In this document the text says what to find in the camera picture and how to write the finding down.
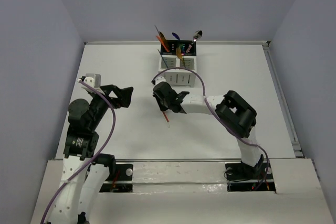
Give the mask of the orange straight straw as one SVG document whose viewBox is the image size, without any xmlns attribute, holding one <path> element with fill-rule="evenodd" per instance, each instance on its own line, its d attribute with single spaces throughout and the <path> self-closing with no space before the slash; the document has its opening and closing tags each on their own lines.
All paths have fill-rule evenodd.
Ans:
<svg viewBox="0 0 336 224">
<path fill-rule="evenodd" d="M 166 113 L 165 113 L 164 111 L 162 111 L 162 113 L 163 113 L 163 116 L 164 116 L 166 122 L 169 124 L 170 121 L 169 121 L 169 119 L 168 119 Z"/>
</svg>

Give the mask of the gold fork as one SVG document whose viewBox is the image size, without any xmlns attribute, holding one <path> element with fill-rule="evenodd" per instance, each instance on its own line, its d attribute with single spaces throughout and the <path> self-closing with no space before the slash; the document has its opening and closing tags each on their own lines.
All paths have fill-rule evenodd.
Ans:
<svg viewBox="0 0 336 224">
<path fill-rule="evenodd" d="M 183 56 L 183 53 L 182 53 L 182 45 L 179 44 L 176 48 L 176 56 L 177 58 L 182 62 L 183 64 L 183 67 L 186 68 L 186 65 L 185 65 L 185 61 L 184 61 L 184 56 Z"/>
</svg>

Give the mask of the gold black handled knife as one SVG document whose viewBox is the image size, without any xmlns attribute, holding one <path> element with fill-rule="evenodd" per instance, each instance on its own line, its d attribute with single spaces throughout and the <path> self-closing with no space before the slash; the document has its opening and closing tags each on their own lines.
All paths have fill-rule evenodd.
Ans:
<svg viewBox="0 0 336 224">
<path fill-rule="evenodd" d="M 168 45 L 168 42 L 167 42 L 167 40 L 166 40 L 166 38 L 164 37 L 164 35 L 163 35 L 162 32 L 160 32 L 160 35 L 159 35 L 159 36 L 161 37 L 161 39 L 164 41 L 165 45 L 166 45 L 166 46 L 168 47 L 168 49 L 170 50 L 169 45 Z"/>
</svg>

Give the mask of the orange pointed straw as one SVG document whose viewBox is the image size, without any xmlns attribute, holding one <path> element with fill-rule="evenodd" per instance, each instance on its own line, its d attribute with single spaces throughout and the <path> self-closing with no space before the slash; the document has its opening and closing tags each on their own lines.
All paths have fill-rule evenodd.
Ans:
<svg viewBox="0 0 336 224">
<path fill-rule="evenodd" d="M 169 49 L 168 49 L 168 47 L 165 45 L 164 41 L 161 39 L 161 37 L 160 37 L 160 36 L 156 36 L 156 38 L 157 38 L 158 41 L 161 43 L 161 45 L 163 46 L 164 50 L 165 50 L 166 52 L 170 52 Z"/>
</svg>

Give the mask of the purple iridescent spoon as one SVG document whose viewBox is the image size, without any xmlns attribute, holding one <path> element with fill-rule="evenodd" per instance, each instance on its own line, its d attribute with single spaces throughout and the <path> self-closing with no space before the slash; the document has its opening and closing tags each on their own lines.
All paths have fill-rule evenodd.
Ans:
<svg viewBox="0 0 336 224">
<path fill-rule="evenodd" d="M 176 40 L 178 40 L 178 41 L 181 40 L 180 37 L 179 37 L 179 35 L 178 35 L 177 33 L 172 32 L 172 35 L 173 35 L 173 37 L 174 37 Z"/>
</svg>

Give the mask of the silver spoon pink handle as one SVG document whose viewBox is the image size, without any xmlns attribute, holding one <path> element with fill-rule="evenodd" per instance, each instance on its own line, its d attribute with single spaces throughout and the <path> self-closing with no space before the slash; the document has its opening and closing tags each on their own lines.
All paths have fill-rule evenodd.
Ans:
<svg viewBox="0 0 336 224">
<path fill-rule="evenodd" d="M 188 48 L 186 49 L 185 53 L 189 53 L 189 51 L 191 50 L 191 48 L 194 46 L 194 44 L 202 37 L 203 35 L 203 31 L 202 30 L 198 30 L 195 32 L 194 36 L 193 36 L 193 40 L 192 42 L 189 44 Z"/>
</svg>

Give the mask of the iridescent blue fork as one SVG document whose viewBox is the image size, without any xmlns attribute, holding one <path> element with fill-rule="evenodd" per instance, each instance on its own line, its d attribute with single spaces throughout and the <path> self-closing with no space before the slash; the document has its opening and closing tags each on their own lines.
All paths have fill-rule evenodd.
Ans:
<svg viewBox="0 0 336 224">
<path fill-rule="evenodd" d="M 186 68 L 185 60 L 184 60 L 184 46 L 183 44 L 180 44 L 180 55 L 181 55 L 181 60 L 183 63 L 184 68 Z"/>
</svg>

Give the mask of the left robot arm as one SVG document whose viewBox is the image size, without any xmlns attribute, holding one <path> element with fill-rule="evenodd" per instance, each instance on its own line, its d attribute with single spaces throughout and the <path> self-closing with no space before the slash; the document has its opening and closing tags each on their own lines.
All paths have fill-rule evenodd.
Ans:
<svg viewBox="0 0 336 224">
<path fill-rule="evenodd" d="M 84 84 L 92 100 L 73 100 L 68 107 L 68 130 L 63 151 L 60 185 L 41 218 L 41 223 L 89 223 L 93 204 L 106 179 L 117 172 L 116 159 L 96 150 L 96 132 L 107 110 L 128 108 L 133 87 L 91 87 Z"/>
</svg>

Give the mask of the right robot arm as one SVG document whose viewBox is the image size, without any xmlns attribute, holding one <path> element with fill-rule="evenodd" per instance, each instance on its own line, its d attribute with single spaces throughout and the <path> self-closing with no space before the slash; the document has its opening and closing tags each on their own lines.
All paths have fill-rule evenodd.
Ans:
<svg viewBox="0 0 336 224">
<path fill-rule="evenodd" d="M 153 80 L 153 96 L 161 111 L 183 114 L 209 114 L 234 137 L 241 153 L 241 171 L 248 178 L 267 175 L 270 162 L 268 154 L 256 138 L 256 110 L 237 92 L 206 96 L 188 91 L 177 93 L 165 80 Z"/>
</svg>

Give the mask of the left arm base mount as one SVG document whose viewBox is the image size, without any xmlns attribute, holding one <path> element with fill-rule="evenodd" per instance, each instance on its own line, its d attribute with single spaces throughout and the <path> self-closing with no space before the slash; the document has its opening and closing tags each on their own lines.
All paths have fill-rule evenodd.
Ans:
<svg viewBox="0 0 336 224">
<path fill-rule="evenodd" d="M 133 192 L 133 164 L 117 163 L 113 175 L 104 181 L 100 193 L 131 193 Z"/>
</svg>

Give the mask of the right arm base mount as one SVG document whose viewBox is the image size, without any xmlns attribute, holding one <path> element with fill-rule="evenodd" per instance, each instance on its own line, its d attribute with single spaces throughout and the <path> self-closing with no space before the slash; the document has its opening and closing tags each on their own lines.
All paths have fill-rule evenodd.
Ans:
<svg viewBox="0 0 336 224">
<path fill-rule="evenodd" d="M 226 163 L 223 176 L 228 192 L 276 191 L 271 165 L 267 163 L 255 174 L 242 163 Z"/>
</svg>

